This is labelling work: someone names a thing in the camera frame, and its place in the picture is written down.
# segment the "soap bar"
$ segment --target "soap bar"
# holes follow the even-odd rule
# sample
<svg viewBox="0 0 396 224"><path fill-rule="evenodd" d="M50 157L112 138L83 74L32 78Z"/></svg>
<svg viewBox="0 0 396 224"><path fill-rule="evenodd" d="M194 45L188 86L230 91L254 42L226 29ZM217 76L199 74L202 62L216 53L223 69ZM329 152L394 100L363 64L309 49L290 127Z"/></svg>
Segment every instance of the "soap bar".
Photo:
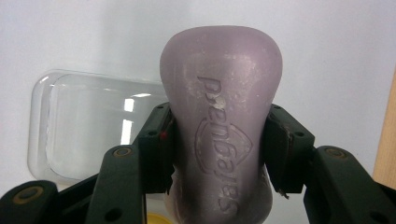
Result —
<svg viewBox="0 0 396 224"><path fill-rule="evenodd" d="M161 78L177 122L173 186L178 223L262 223L272 206L259 160L282 57L265 33L240 26L183 31L166 44Z"/></svg>

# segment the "white wall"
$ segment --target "white wall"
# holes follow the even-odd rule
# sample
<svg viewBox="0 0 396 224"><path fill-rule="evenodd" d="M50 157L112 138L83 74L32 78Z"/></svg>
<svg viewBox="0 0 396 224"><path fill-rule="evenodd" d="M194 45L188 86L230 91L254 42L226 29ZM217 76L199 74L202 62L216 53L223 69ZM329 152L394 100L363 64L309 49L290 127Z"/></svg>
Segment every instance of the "white wall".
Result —
<svg viewBox="0 0 396 224"><path fill-rule="evenodd" d="M396 62L393 0L1 1L0 195L33 179L27 164L31 91L60 68L160 80L175 33L202 25L257 28L279 45L275 103L317 138L351 151L371 173ZM267 223L306 223L301 196Z"/></svg>

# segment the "metal bolt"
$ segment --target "metal bolt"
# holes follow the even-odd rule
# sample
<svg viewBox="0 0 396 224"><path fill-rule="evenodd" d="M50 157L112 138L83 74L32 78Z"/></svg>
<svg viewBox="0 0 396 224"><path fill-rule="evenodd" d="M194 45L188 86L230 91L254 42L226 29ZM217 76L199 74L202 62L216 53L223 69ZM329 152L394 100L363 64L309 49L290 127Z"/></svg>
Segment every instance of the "metal bolt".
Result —
<svg viewBox="0 0 396 224"><path fill-rule="evenodd" d="M26 189L21 190L18 192L14 198L12 199L12 202L15 204L25 204L29 203L38 197L44 192L43 187L40 186L32 186Z"/></svg>
<svg viewBox="0 0 396 224"><path fill-rule="evenodd" d="M117 150L115 150L113 152L113 156L115 156L115 157L124 157L124 156L128 156L131 153L132 153L132 150L130 148L122 147L122 148L118 148Z"/></svg>
<svg viewBox="0 0 396 224"><path fill-rule="evenodd" d="M338 159L345 159L347 157L347 154L345 152L343 152L342 150L337 149L337 148L329 147L329 148L326 148L325 151L327 152L327 154L329 154L335 158L338 158Z"/></svg>

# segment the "transparent plastic tray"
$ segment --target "transparent plastic tray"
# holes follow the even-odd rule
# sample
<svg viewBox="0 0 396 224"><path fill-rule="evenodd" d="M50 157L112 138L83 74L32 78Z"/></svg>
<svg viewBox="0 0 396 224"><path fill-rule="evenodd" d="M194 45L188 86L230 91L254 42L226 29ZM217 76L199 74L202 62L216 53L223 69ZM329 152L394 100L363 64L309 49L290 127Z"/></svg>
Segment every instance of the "transparent plastic tray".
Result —
<svg viewBox="0 0 396 224"><path fill-rule="evenodd" d="M33 90L31 173L66 185L97 174L106 151L132 144L152 108L165 102L161 83L48 72Z"/></svg>

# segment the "wooden surface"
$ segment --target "wooden surface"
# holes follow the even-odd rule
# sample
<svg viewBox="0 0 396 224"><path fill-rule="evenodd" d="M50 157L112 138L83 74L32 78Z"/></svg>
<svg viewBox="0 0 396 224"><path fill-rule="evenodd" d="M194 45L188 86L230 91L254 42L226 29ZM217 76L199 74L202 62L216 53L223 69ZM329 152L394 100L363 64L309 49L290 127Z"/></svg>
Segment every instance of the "wooden surface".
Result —
<svg viewBox="0 0 396 224"><path fill-rule="evenodd" d="M396 189L396 71L393 75L387 114L376 155L374 179Z"/></svg>

